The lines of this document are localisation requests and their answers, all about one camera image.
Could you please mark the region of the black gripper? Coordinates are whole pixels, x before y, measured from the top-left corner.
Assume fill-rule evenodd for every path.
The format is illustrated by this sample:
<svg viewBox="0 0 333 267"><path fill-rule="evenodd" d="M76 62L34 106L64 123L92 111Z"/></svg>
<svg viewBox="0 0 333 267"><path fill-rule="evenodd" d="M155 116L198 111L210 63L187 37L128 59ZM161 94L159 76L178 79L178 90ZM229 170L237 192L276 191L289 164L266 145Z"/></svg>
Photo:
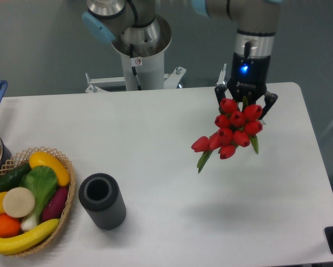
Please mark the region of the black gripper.
<svg viewBox="0 0 333 267"><path fill-rule="evenodd" d="M231 76L227 86L220 84L214 89L220 114L226 114L221 108L221 101L226 97L228 88L236 102L242 102L244 96L246 96L248 103L252 104L264 96L265 106L262 108L262 114L259 117L260 120L263 120L278 99L278 96L267 91L266 87L270 60L271 56L245 58L244 55L233 54Z"/></svg>

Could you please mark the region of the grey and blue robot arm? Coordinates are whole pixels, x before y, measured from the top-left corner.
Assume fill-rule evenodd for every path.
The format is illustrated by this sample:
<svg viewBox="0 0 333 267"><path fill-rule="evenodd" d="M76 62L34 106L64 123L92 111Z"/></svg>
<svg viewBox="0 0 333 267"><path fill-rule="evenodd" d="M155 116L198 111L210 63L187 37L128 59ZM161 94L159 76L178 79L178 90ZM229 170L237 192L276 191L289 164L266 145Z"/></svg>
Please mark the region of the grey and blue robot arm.
<svg viewBox="0 0 333 267"><path fill-rule="evenodd" d="M126 89L159 90L170 87L164 77L164 52L172 32L169 23L156 14L154 1L87 1L82 21L104 44L120 54ZM223 17L238 24L231 75L219 81L215 93L226 91L241 102L253 104L265 99L263 114L277 101L266 87L266 78L275 38L280 1L193 1L203 16Z"/></svg>

